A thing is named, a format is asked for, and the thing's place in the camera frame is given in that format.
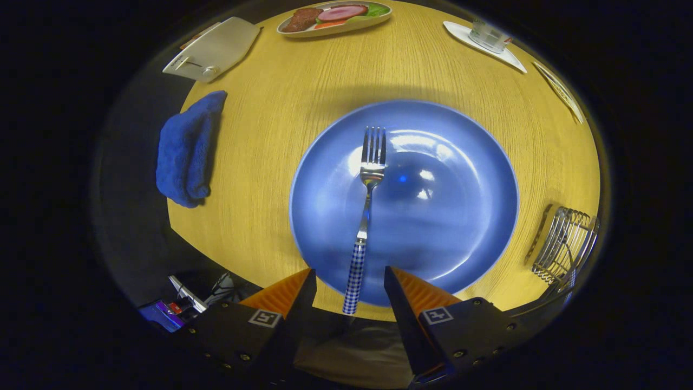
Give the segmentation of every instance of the fork handle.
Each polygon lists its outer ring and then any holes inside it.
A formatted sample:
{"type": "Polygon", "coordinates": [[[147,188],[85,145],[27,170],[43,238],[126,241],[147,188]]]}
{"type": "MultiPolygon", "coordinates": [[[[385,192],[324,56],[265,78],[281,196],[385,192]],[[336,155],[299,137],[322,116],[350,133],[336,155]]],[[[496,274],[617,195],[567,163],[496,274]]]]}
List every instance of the fork handle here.
{"type": "Polygon", "coordinates": [[[349,266],[349,279],[346,282],[346,292],[344,293],[345,314],[356,313],[358,297],[361,294],[361,282],[363,281],[363,263],[366,258],[366,240],[359,239],[353,245],[351,254],[351,265],[349,266]]]}

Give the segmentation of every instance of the blue plate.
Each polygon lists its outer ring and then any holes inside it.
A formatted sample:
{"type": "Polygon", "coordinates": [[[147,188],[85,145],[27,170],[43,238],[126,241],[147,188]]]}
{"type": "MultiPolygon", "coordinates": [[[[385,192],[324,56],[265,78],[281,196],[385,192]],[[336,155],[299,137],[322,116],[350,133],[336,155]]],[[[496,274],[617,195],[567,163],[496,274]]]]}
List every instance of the blue plate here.
{"type": "Polygon", "coordinates": [[[515,229],[515,173],[478,123],[413,100],[350,112],[308,148],[289,201],[291,230],[308,266],[344,293],[366,196],[359,179],[366,126],[386,127],[388,138],[385,179],[373,191],[361,301],[389,306],[386,265],[450,293],[481,278],[515,229]]]}

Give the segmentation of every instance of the carrot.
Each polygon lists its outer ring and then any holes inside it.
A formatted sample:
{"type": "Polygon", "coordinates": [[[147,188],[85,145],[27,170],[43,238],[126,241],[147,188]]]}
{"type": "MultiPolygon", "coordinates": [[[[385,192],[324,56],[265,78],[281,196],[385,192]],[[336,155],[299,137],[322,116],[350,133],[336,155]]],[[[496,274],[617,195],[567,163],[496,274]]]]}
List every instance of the carrot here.
{"type": "Polygon", "coordinates": [[[336,22],[326,22],[326,23],[320,23],[318,24],[313,30],[317,30],[318,28],[324,28],[324,27],[330,27],[330,26],[337,26],[340,24],[346,23],[346,20],[337,20],[336,22]]]}

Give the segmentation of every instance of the round table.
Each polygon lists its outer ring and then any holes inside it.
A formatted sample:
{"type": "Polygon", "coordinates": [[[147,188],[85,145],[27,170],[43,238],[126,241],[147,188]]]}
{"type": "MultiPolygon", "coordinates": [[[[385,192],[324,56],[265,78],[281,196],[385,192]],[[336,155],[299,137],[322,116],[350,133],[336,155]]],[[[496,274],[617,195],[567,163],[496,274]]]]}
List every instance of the round table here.
{"type": "MultiPolygon", "coordinates": [[[[481,296],[508,310],[537,299],[547,285],[525,256],[547,205],[596,215],[599,163],[587,121],[580,124],[532,65],[508,49],[528,73],[457,41],[443,27],[458,17],[400,1],[392,18],[371,28],[292,40],[263,27],[246,57],[209,84],[196,83],[182,111],[226,90],[213,159],[211,195],[187,209],[168,201],[171,227],[200,252],[266,287],[307,267],[290,229],[289,193],[301,157],[333,121],[377,101],[422,99],[465,113],[484,126],[510,158],[520,214],[496,265],[456,294],[481,296]]],[[[345,261],[350,253],[345,253],[345,261]]],[[[340,313],[344,296],[318,280],[313,305],[340,313]]],[[[359,304],[356,316],[394,321],[392,309],[359,304]]]]}

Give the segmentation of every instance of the blue towel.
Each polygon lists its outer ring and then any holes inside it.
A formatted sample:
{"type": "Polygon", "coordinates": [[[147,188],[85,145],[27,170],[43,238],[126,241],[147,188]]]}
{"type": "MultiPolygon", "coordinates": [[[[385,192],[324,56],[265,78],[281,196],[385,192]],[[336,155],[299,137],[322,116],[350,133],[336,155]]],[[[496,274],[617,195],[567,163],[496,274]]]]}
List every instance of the blue towel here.
{"type": "Polygon", "coordinates": [[[210,93],[161,129],[157,188],[179,205],[197,207],[209,195],[209,155],[226,95],[210,93]]]}

